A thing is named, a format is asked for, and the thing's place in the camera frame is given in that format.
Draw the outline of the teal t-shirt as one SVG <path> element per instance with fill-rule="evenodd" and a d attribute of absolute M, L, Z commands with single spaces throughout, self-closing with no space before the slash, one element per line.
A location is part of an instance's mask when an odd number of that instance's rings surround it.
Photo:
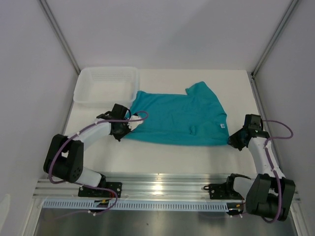
<path fill-rule="evenodd" d="M 147 112 L 147 119 L 127 139 L 165 145 L 224 146 L 228 144 L 227 114 L 204 81 L 186 94 L 139 91 L 132 113 Z"/>

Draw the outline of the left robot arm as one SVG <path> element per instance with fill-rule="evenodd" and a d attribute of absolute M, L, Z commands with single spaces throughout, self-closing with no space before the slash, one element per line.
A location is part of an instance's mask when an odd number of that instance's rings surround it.
<path fill-rule="evenodd" d="M 103 196 L 107 190 L 106 183 L 101 181 L 103 175 L 84 167 L 84 152 L 105 136 L 112 135 L 120 140 L 131 131 L 127 122 L 129 118 L 130 109 L 115 104 L 112 110 L 97 116 L 92 124 L 80 131 L 69 136 L 55 135 L 43 166 L 50 182 L 87 185 L 95 196 Z"/>

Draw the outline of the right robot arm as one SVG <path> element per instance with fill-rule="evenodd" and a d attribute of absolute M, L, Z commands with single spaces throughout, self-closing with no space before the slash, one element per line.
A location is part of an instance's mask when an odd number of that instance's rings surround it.
<path fill-rule="evenodd" d="M 264 130 L 263 122 L 261 116 L 247 114 L 242 128 L 229 137 L 228 144 L 233 148 L 249 150 L 257 176 L 231 174 L 224 191 L 233 199 L 241 195 L 247 213 L 274 223 L 287 219 L 295 183 L 287 179 L 278 166 L 271 148 L 273 137 Z"/>

